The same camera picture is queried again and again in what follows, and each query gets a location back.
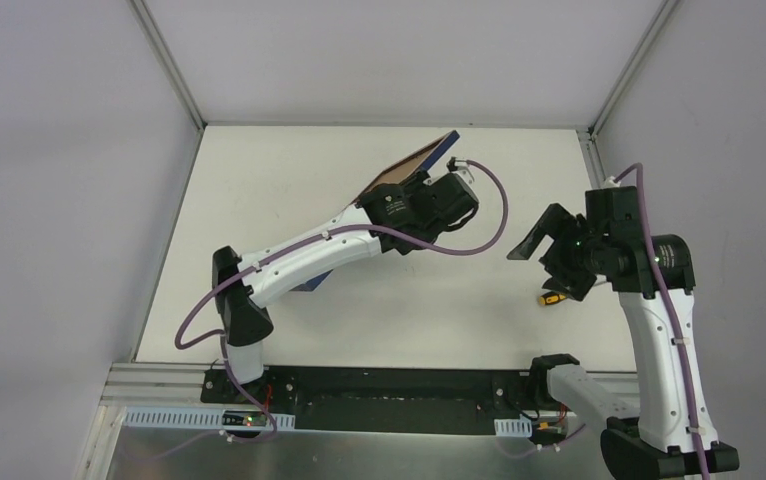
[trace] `open cardboard box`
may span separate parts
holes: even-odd
[[[448,149],[450,149],[459,138],[460,134],[457,133],[456,130],[451,130],[445,135],[407,155],[405,158],[398,160],[374,177],[374,179],[357,194],[354,201],[359,199],[360,195],[381,183],[400,183],[418,170],[429,170],[430,167],[435,165],[436,162],[445,155]],[[307,280],[305,283],[298,285],[292,290],[297,292],[311,292],[321,285],[321,282],[323,282],[328,275],[330,275],[330,272],[323,273],[315,278]]]

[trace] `table surface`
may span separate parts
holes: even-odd
[[[441,128],[210,126],[201,143],[148,316],[137,360],[211,363],[210,339],[174,348],[182,319],[210,287],[212,253],[256,251],[320,225],[380,170],[446,133]],[[479,160],[504,183],[507,230],[473,257],[392,251],[335,270],[314,292],[269,307],[271,365],[524,369],[533,357],[571,353],[592,371],[635,371],[617,296],[596,287],[586,301],[541,307],[537,261],[506,260],[550,203],[582,212],[589,189],[572,130],[459,129],[450,155]],[[431,170],[444,172],[444,161]],[[474,172],[480,212],[439,245],[468,248],[492,236],[500,197]],[[543,245],[537,255],[547,247]],[[213,304],[186,338],[218,328]]]

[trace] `white tabletop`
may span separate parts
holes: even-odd
[[[212,253],[256,251],[295,237],[344,208],[380,170],[446,133],[441,128],[208,127],[198,153],[137,360],[210,363],[210,339],[186,351],[174,334],[210,288]],[[589,180],[571,130],[459,129],[449,155],[479,160],[510,199],[506,233],[488,252],[449,257],[395,251],[334,271],[314,292],[269,307],[271,365],[527,368],[534,356],[571,353],[593,371],[635,371],[618,299],[608,286],[586,301],[540,307],[537,261],[505,259],[548,204],[582,212]],[[431,174],[444,171],[440,161]],[[500,197],[474,172],[480,212],[439,245],[483,244]],[[186,338],[221,326],[213,304]]]

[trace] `white wall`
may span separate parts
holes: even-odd
[[[195,139],[126,2],[0,1],[0,479],[75,471]]]
[[[688,241],[710,412],[766,478],[766,1],[684,2],[599,148],[645,164],[655,233]]]
[[[149,0],[204,117],[587,126],[661,0]]]

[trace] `robotic arm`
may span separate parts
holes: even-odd
[[[262,340],[274,330],[268,306],[292,288],[330,270],[389,250],[406,255],[421,247],[371,227],[388,227],[427,243],[458,230],[477,213],[469,187],[473,177],[459,161],[430,178],[420,170],[399,184],[380,184],[338,215],[295,239],[237,255],[231,247],[213,254],[212,286],[250,270],[216,296],[227,332],[228,361],[240,383],[262,376]]]
[[[537,405],[552,399],[567,405],[591,428],[601,430],[601,453],[617,479],[669,478],[701,471],[736,470],[735,448],[719,441],[704,401],[695,347],[678,335],[650,268],[636,187],[586,192],[586,217],[559,204],[548,207],[524,241],[507,256],[529,259],[547,235],[554,242],[539,260],[551,278],[544,288],[583,300],[604,275],[618,292],[633,340],[640,408],[596,383],[571,355],[534,359],[526,393]],[[695,276],[686,243],[675,235],[652,238],[655,261],[674,302],[683,331],[694,328]],[[688,370],[684,368],[685,348]],[[685,372],[690,375],[686,382]],[[690,405],[697,412],[690,412]],[[691,417],[697,414],[697,426]],[[696,448],[700,437],[703,451]]]

